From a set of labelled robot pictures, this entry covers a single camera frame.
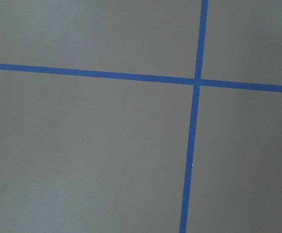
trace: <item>gray surface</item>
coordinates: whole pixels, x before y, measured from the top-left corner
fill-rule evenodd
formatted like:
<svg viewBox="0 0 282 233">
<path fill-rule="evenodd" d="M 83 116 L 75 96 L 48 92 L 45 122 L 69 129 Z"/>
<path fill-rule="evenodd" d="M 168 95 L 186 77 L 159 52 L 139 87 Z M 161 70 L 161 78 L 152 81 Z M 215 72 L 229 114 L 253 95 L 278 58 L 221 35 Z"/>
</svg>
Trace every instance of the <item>gray surface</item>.
<svg viewBox="0 0 282 233">
<path fill-rule="evenodd" d="M 203 78 L 282 85 L 282 0 L 209 1 Z"/>
<path fill-rule="evenodd" d="M 188 233 L 282 233 L 282 93 L 201 88 Z"/>
<path fill-rule="evenodd" d="M 0 63 L 193 77 L 200 1 L 0 0 Z"/>
<path fill-rule="evenodd" d="M 0 233 L 177 232 L 191 96 L 0 71 Z"/>
</svg>

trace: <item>painted line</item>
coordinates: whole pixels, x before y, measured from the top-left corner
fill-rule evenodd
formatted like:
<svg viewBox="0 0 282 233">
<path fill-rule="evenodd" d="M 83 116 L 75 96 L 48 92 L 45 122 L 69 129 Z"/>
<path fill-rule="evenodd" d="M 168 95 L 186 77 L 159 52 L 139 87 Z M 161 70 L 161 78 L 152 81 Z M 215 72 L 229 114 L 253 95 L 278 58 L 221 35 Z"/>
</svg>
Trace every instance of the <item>painted line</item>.
<svg viewBox="0 0 282 233">
<path fill-rule="evenodd" d="M 156 83 L 194 85 L 194 79 L 191 79 L 191 78 L 145 75 L 145 74 L 116 73 L 116 72 L 93 71 L 93 70 L 83 70 L 83 69 L 67 69 L 67 68 L 54 68 L 54 67 L 35 67 L 35 66 L 0 64 L 0 70 L 85 76 L 85 77 L 120 79 L 120 80 L 135 80 L 135 81 L 147 81 L 147 82 L 156 82 Z"/>
<path fill-rule="evenodd" d="M 207 11 L 208 11 L 208 0 L 202 0 L 201 10 L 200 10 L 196 65 L 195 65 L 195 85 L 194 85 L 193 97 L 192 97 L 189 140 L 188 140 L 188 149 L 187 149 L 186 164 L 185 164 L 179 233 L 186 233 L 186 226 L 188 220 L 197 113 L 198 113 L 198 103 L 199 103 L 199 91 L 201 84 L 201 73 L 203 67 L 203 56 L 204 56 L 205 35 L 206 35 Z"/>
<path fill-rule="evenodd" d="M 258 84 L 258 83 L 241 83 L 241 82 L 203 79 L 201 80 L 201 85 L 202 86 L 234 88 L 234 89 L 244 89 L 244 90 L 255 90 L 255 91 L 282 92 L 282 86 L 269 85 L 269 84 Z"/>
</svg>

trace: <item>gray floor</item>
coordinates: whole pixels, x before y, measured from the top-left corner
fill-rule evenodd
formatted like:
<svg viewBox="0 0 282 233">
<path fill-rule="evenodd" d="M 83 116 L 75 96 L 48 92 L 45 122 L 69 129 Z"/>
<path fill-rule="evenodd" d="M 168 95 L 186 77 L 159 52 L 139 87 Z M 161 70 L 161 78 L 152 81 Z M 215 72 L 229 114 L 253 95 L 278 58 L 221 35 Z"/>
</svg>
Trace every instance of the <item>gray floor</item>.
<svg viewBox="0 0 282 233">
<path fill-rule="evenodd" d="M 0 63 L 194 76 L 200 1 L 2 1 Z M 282 1 L 210 1 L 203 79 L 282 85 Z M 0 233 L 176 233 L 193 87 L 0 71 Z M 201 87 L 188 233 L 282 233 L 282 93 Z"/>
</svg>

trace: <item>blue stripe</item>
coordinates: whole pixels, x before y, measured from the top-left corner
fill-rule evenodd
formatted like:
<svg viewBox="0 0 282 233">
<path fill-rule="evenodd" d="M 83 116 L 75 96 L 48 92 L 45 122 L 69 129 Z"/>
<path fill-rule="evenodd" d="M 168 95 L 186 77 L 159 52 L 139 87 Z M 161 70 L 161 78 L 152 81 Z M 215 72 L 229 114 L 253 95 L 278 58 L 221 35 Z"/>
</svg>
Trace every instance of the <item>blue stripe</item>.
<svg viewBox="0 0 282 233">
<path fill-rule="evenodd" d="M 173 83 L 173 84 L 186 84 L 186 85 L 194 84 L 194 79 L 191 78 L 178 78 L 178 77 L 156 76 L 156 75 L 145 75 L 145 74 L 127 74 L 127 73 L 115 73 L 115 72 L 93 71 L 93 70 L 82 70 L 82 69 L 66 69 L 66 68 L 53 68 L 53 67 L 34 67 L 34 66 L 23 66 L 23 65 L 0 64 L 0 70 L 86 76 L 86 77 L 107 78 L 107 79 L 135 80 L 135 81 L 147 81 L 147 82 L 157 82 L 157 83 Z"/>
<path fill-rule="evenodd" d="M 217 80 L 203 79 L 201 81 L 201 85 L 202 86 L 244 89 L 244 90 L 282 92 L 282 86 L 269 85 L 269 84 L 258 84 L 258 83 L 241 83 L 241 82 L 229 82 L 229 81 L 217 81 Z"/>
<path fill-rule="evenodd" d="M 180 219 L 180 229 L 179 229 L 180 233 L 186 233 L 186 226 L 188 219 L 196 124 L 197 124 L 197 112 L 198 112 L 198 103 L 199 103 L 199 90 L 201 84 L 201 72 L 203 67 L 203 56 L 204 56 L 205 35 L 206 35 L 207 10 L 208 10 L 208 0 L 202 0 L 201 11 L 200 11 L 196 66 L 195 66 L 195 85 L 193 89 L 188 150 L 186 156 L 184 185 L 183 185 L 182 209 L 181 209 L 181 219 Z"/>
</svg>

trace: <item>vertical blue line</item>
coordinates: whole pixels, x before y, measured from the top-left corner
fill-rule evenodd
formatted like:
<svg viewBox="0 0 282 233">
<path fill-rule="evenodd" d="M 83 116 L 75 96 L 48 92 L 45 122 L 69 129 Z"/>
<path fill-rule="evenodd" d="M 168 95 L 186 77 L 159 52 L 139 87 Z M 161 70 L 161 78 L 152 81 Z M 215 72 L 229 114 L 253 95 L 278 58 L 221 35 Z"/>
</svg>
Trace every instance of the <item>vertical blue line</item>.
<svg viewBox="0 0 282 233">
<path fill-rule="evenodd" d="M 192 169 L 193 169 L 193 155 L 194 155 L 195 135 L 196 135 L 197 112 L 198 112 L 198 103 L 199 103 L 199 90 L 200 90 L 200 83 L 201 83 L 201 71 L 203 67 L 203 56 L 204 56 L 205 35 L 206 35 L 207 10 L 208 10 L 208 0 L 202 0 L 201 10 L 200 10 L 196 65 L 195 65 L 195 84 L 194 84 L 193 97 L 192 97 L 189 141 L 188 141 L 188 150 L 187 150 L 187 155 L 186 155 L 179 233 L 186 233 L 186 226 L 187 226 L 187 219 L 188 219 L 188 209 L 189 209 L 189 199 L 190 199 L 190 189 L 191 189 L 191 176 L 192 176 Z"/>
</svg>

